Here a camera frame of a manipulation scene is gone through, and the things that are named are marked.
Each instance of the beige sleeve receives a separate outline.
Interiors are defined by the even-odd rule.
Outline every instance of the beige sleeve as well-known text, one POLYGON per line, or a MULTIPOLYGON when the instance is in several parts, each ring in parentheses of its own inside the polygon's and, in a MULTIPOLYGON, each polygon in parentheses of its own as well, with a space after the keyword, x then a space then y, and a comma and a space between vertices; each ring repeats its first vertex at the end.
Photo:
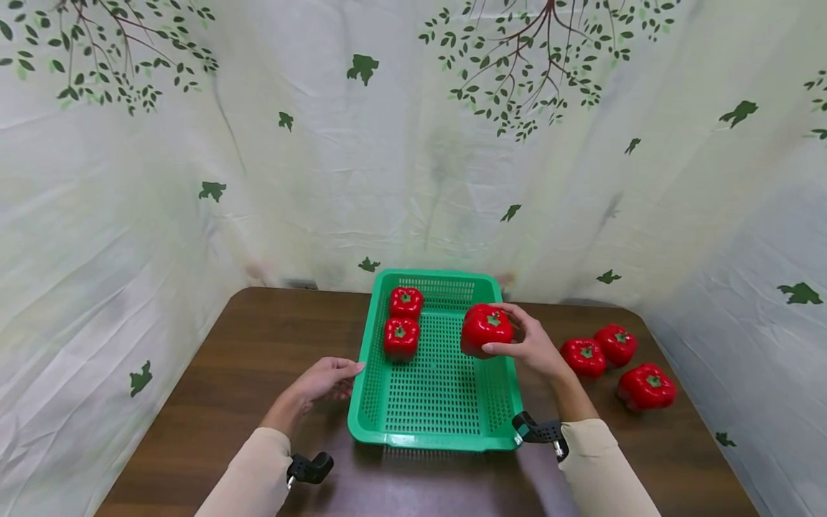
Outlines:
POLYGON ((201 505, 196 517, 273 517, 287 499, 290 441, 258 428, 201 505))
POLYGON ((582 517, 659 517, 603 420, 562 425, 569 455, 560 469, 582 517))

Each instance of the brown tabletop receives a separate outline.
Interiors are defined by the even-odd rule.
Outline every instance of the brown tabletop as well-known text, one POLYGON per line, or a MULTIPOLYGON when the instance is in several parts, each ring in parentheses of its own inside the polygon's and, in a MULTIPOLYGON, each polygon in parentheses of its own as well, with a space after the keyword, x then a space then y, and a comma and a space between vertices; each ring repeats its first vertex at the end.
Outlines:
MULTIPOLYGON (((98 516, 193 515, 275 397, 319 357, 359 355, 368 294, 250 288, 236 294, 118 478, 98 516)), ((655 362, 675 378, 643 321, 623 309, 524 304, 552 340, 589 337, 606 323, 638 336, 633 362, 586 390, 664 516, 757 515, 683 389, 669 409, 628 413, 619 375, 655 362)), ((547 386, 518 367, 525 409, 556 417, 547 386)), ((307 417, 293 452, 324 450, 336 466, 322 485, 297 484, 284 515, 428 517, 577 515, 550 446, 461 454, 354 443, 347 403, 307 417)))

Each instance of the black plastic clip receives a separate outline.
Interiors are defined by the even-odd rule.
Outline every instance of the black plastic clip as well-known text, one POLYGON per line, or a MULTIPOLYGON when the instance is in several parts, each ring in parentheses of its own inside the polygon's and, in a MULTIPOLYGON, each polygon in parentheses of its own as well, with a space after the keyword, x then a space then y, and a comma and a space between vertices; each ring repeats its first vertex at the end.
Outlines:
POLYGON ((560 430, 560 420, 548 420, 538 424, 527 411, 524 411, 511 419, 511 424, 524 442, 552 444, 558 463, 568 456, 569 448, 560 430))
POLYGON ((333 469, 333 457, 326 452, 320 452, 312 461, 301 454, 294 454, 292 458, 293 462, 287 467, 287 490, 295 481, 318 485, 333 469))

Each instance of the curtain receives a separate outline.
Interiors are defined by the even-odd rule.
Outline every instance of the curtain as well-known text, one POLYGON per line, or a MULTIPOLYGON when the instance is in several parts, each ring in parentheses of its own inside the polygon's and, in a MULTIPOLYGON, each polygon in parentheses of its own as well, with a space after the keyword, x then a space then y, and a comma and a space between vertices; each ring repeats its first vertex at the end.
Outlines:
POLYGON ((0 3, 2 515, 92 515, 238 290, 385 267, 641 314, 827 513, 827 3, 0 3))

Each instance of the right hand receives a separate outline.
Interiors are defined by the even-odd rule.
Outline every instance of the right hand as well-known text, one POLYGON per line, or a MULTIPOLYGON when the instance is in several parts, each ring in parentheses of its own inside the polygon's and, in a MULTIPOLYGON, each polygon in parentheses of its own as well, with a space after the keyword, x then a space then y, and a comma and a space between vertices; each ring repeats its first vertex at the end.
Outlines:
POLYGON ((550 376, 559 377, 571 373, 571 368, 563 360, 551 338, 543 330, 542 324, 520 307, 514 304, 489 304, 491 307, 505 311, 517 323, 525 334, 522 342, 490 342, 482 346, 483 352, 492 356, 514 357, 526 366, 550 376))

